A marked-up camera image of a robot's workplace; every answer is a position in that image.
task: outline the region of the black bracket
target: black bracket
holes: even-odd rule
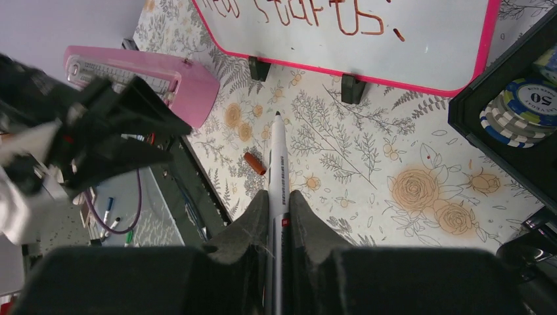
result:
[[[347,104],[360,104],[366,83],[351,74],[343,74],[341,81],[341,101]]]
[[[271,64],[268,62],[260,61],[257,57],[249,56],[248,64],[250,65],[250,73],[252,75],[252,80],[265,82],[267,79],[267,74],[269,74],[269,69],[271,69]]]

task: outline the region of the pink frame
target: pink frame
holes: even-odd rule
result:
[[[472,78],[470,79],[470,81],[465,86],[463,86],[459,89],[456,89],[456,90],[452,90],[452,91],[444,91],[444,90],[438,90],[438,89],[431,89],[429,87],[421,87],[421,86],[418,86],[418,85],[411,85],[411,84],[400,83],[400,82],[395,82],[395,81],[390,81],[390,80],[385,80],[385,79],[379,79],[379,78],[376,78],[376,77],[368,77],[368,76],[365,76],[365,75],[355,75],[355,77],[360,81],[366,81],[366,82],[371,82],[371,83],[388,85],[388,86],[391,86],[391,87],[399,87],[401,89],[413,90],[413,91],[418,91],[418,92],[426,93],[426,94],[448,96],[448,97],[456,96],[459,92],[461,92],[461,90],[463,90],[466,86],[468,86],[468,84],[470,84],[470,82],[472,82],[477,76],[479,76],[485,69],[485,64],[487,63],[487,57],[488,57],[488,54],[489,54],[489,48],[491,46],[491,40],[493,38],[493,33],[495,31],[495,24],[497,22],[497,14],[499,13],[500,4],[501,4],[501,0],[489,0],[489,2],[487,4],[487,10],[486,10],[486,13],[485,13],[485,20],[484,20],[484,24],[483,24],[483,30],[481,32],[481,37],[480,37],[480,40],[479,40],[478,57],[476,58],[476,65],[474,66],[474,72],[472,74]],[[239,54],[237,52],[226,51],[225,49],[223,49],[223,47],[221,47],[221,45],[219,45],[219,43],[217,43],[217,41],[215,40],[215,37],[213,36],[213,33],[209,29],[209,26],[207,25],[207,22],[205,21],[205,18],[203,17],[203,14],[201,13],[201,10],[199,9],[199,6],[198,6],[196,0],[193,0],[193,5],[195,6],[195,9],[197,10],[197,12],[199,12],[199,15],[201,17],[201,21],[203,21],[203,24],[205,25],[205,28],[209,32],[209,35],[211,36],[211,39],[213,40],[213,43],[215,43],[215,45],[217,47],[219,47],[219,49],[221,51],[223,51],[223,53],[229,54],[229,55],[235,56],[235,57],[241,57],[241,58],[248,58],[249,57],[246,54]],[[314,72],[321,72],[323,74],[330,74],[330,75],[337,75],[337,76],[342,76],[344,74],[344,72],[340,72],[340,71],[337,71],[337,70],[318,68],[318,67],[315,67],[315,66],[308,66],[308,65],[305,65],[305,64],[296,64],[296,63],[293,63],[293,62],[275,60],[275,59],[270,59],[270,58],[259,58],[259,59],[261,61],[269,62],[269,63],[272,63],[272,64],[280,64],[281,66],[288,66],[288,67],[293,67],[293,68],[305,69],[305,70],[314,71]]]

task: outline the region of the marker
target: marker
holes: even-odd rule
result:
[[[292,249],[290,248],[290,199],[286,129],[275,115],[269,152],[269,232],[265,279],[265,315],[292,314]]]
[[[124,247],[128,247],[129,244],[131,244],[131,239],[133,238],[133,230],[129,231],[126,235],[125,235],[125,243],[124,243]]]
[[[116,218],[114,220],[114,222],[112,223],[112,225],[110,226],[111,229],[114,229],[115,227],[117,227],[118,223],[120,222],[120,217]],[[107,238],[110,235],[109,231],[106,231],[106,233],[104,233],[104,237]]]
[[[114,198],[109,197],[108,198],[108,206],[106,207],[106,211],[104,212],[104,218],[102,220],[102,223],[106,224],[108,222],[108,214],[110,213],[110,210],[112,210],[112,203],[114,203]],[[106,230],[102,229],[102,232],[100,233],[100,236],[103,237],[105,232],[106,232]]]

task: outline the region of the tablecloth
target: tablecloth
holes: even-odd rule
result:
[[[489,63],[552,6],[503,0]],[[266,82],[252,81],[245,59],[212,43],[191,0],[148,0],[133,38],[142,51],[201,62],[220,80],[189,140],[232,218],[266,188],[243,154],[268,165],[276,111],[287,128],[290,189],[355,245],[493,252],[542,206],[447,124],[448,98],[369,84],[350,105],[340,102],[340,77],[279,65]]]

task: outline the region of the table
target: table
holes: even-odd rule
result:
[[[549,2],[502,2],[490,62]],[[340,102],[340,77],[277,65],[266,82],[252,81],[246,60],[215,47],[190,0],[148,0],[133,38],[142,51],[201,62],[220,79],[213,110],[189,141],[232,218],[266,187],[243,154],[268,164],[277,110],[290,189],[354,245],[494,252],[542,206],[447,124],[447,98],[368,85],[362,103],[349,105]]]

